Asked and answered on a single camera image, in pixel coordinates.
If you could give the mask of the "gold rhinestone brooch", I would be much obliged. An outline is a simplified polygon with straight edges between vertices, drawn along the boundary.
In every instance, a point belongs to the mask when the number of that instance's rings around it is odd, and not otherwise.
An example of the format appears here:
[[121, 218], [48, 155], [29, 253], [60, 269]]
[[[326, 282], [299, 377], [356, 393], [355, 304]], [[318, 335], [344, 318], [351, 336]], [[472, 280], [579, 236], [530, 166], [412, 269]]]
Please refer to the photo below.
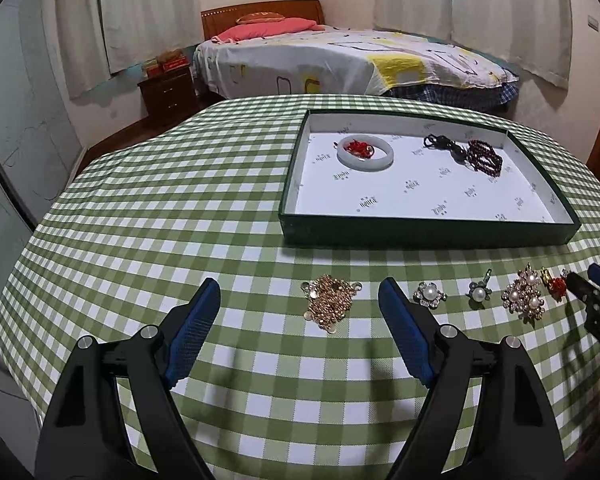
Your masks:
[[300, 289], [308, 304], [303, 318], [332, 335], [352, 307], [353, 298], [363, 289], [360, 282], [347, 282], [329, 274], [302, 282]]

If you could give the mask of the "bed with patterned sheet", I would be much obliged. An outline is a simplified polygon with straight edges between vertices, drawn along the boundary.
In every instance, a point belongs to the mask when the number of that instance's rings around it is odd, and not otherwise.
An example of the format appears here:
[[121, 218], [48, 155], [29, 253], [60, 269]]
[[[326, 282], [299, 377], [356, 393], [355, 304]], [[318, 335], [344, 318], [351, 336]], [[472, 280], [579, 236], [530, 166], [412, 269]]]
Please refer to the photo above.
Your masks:
[[196, 47], [197, 73], [224, 99], [390, 96], [478, 112], [508, 107], [519, 78], [485, 56], [403, 32], [325, 27]]

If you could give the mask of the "left white curtain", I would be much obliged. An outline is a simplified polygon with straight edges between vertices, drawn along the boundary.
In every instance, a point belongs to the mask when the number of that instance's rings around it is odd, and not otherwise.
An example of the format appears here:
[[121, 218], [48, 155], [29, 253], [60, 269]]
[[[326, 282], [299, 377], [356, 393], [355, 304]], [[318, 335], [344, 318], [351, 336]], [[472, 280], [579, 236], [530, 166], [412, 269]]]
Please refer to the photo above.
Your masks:
[[199, 0], [55, 0], [70, 99], [159, 54], [204, 39]]

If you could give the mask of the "silver pearl flower brooch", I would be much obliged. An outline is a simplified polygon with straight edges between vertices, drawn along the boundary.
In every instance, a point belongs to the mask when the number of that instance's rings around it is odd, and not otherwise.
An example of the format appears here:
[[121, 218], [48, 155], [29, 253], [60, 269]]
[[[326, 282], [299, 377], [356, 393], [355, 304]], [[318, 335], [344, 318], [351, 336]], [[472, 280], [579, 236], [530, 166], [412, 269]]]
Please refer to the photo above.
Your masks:
[[420, 282], [413, 294], [413, 299], [416, 304], [420, 304], [422, 307], [431, 310], [437, 309], [439, 304], [445, 301], [446, 298], [448, 298], [448, 296], [446, 296], [441, 289], [438, 289], [437, 285], [433, 282]]

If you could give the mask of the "right white curtain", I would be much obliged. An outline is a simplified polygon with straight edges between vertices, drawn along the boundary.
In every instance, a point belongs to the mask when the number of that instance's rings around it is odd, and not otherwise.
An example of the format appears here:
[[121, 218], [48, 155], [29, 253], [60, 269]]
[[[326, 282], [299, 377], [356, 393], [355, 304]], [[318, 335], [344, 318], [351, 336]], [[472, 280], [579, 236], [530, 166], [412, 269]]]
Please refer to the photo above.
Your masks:
[[570, 0], [375, 0], [374, 26], [449, 41], [569, 87]]

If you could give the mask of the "glass sliding wardrobe door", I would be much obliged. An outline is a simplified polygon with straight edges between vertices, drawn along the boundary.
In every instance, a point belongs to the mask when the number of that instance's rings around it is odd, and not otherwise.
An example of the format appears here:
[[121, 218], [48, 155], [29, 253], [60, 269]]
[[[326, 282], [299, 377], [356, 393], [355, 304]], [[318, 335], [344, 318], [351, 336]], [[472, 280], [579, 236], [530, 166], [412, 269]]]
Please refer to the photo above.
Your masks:
[[0, 166], [34, 223], [82, 153], [53, 72], [42, 0], [0, 3]]

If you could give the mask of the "red gold charm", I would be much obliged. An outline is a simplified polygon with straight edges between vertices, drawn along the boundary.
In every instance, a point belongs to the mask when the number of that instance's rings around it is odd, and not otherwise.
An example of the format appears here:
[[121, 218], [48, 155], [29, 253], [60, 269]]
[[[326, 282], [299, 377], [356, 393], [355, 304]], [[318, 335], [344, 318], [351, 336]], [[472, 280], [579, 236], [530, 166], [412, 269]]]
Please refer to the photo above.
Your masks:
[[547, 268], [542, 268], [540, 277], [548, 293], [556, 302], [561, 302], [567, 297], [566, 271], [562, 271], [561, 274], [554, 276]]

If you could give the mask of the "dark wooden nightstand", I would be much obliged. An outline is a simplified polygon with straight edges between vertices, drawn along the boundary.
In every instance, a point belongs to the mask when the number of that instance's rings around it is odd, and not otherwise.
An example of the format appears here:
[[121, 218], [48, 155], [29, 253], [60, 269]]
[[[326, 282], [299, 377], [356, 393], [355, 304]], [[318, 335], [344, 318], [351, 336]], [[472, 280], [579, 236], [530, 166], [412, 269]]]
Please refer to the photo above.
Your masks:
[[177, 125], [200, 111], [195, 81], [189, 66], [181, 66], [141, 80], [148, 122], [153, 126]]

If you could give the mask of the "white jade bangle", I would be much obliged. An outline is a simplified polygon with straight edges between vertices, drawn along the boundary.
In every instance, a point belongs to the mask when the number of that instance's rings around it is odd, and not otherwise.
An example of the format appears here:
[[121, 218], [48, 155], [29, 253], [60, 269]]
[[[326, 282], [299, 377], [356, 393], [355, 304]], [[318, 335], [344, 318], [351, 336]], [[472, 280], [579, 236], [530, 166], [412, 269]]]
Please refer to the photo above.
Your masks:
[[354, 134], [336, 143], [338, 160], [346, 167], [365, 172], [388, 169], [394, 162], [392, 146], [377, 136]]

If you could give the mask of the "pink pearl flower brooch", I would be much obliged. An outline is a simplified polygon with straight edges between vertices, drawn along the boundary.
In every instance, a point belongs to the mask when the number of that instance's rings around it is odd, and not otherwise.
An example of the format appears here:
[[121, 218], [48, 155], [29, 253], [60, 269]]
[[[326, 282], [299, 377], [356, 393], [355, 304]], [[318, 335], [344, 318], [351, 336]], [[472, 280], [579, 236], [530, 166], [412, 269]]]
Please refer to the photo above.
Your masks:
[[539, 272], [528, 263], [501, 293], [503, 307], [526, 323], [541, 321], [545, 312], [541, 285]]

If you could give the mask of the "green white checkered tablecloth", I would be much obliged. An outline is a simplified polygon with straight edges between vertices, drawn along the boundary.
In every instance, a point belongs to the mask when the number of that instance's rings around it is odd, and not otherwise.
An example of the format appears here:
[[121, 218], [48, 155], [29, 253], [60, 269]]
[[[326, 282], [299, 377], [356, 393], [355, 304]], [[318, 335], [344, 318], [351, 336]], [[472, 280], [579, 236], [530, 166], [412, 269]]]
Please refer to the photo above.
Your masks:
[[[502, 288], [530, 263], [600, 264], [600, 181], [547, 134], [512, 128], [570, 201], [581, 227], [564, 248], [331, 252], [287, 249], [277, 219], [292, 144], [309, 110], [452, 110], [370, 96], [225, 101], [154, 140], [102, 157], [62, 193], [23, 249], [0, 298], [0, 353], [39, 415], [79, 336], [134, 335], [206, 278], [222, 307], [174, 401], [220, 479], [381, 479], [412, 429], [425, 388], [407, 374], [376, 304], [383, 278], [433, 281], [442, 322], [468, 336], [518, 336], [542, 378], [567, 454], [600, 426], [600, 344], [577, 302], [528, 325], [499, 301], [475, 310], [484, 269]], [[303, 318], [302, 282], [329, 274], [363, 289], [329, 335]]]

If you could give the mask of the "red knotted cord charm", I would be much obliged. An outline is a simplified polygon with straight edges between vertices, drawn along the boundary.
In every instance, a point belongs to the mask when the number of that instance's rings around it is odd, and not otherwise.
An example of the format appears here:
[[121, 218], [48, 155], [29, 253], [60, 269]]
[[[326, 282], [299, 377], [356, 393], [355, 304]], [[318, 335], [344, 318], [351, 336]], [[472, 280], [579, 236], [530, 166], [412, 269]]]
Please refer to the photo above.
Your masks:
[[349, 141], [344, 146], [344, 150], [360, 159], [371, 159], [375, 154], [375, 148], [372, 144], [355, 139]]

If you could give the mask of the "white curtain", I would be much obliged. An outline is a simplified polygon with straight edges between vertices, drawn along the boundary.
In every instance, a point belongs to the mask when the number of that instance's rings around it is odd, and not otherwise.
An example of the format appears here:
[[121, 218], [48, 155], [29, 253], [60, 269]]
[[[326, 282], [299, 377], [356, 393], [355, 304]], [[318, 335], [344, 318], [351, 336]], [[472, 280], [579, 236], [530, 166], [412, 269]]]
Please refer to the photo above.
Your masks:
[[374, 26], [449, 41], [569, 87], [570, 0], [375, 0]]
[[199, 0], [55, 0], [70, 99], [159, 54], [204, 39]]

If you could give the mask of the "black cord bead pendant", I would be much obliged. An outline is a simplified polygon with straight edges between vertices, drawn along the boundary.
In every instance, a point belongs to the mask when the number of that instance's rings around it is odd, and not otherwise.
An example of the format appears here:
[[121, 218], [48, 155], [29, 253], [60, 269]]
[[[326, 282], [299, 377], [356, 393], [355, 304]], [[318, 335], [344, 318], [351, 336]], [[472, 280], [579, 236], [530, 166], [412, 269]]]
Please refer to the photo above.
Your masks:
[[464, 148], [460, 144], [455, 143], [447, 136], [436, 136], [435, 134], [428, 134], [424, 137], [424, 147], [433, 148], [438, 151], [447, 151], [451, 154], [458, 164], [465, 165], [467, 160], [467, 154]]

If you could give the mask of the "single pearl silver brooch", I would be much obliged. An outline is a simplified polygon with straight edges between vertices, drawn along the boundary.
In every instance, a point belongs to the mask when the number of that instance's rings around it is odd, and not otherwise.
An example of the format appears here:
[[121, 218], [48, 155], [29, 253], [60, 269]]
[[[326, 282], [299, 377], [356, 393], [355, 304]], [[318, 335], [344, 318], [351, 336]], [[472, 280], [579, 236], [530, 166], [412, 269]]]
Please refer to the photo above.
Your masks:
[[488, 301], [492, 294], [492, 289], [489, 287], [489, 281], [492, 276], [492, 270], [486, 270], [483, 278], [479, 281], [472, 281], [469, 284], [467, 297], [476, 304], [483, 304]]

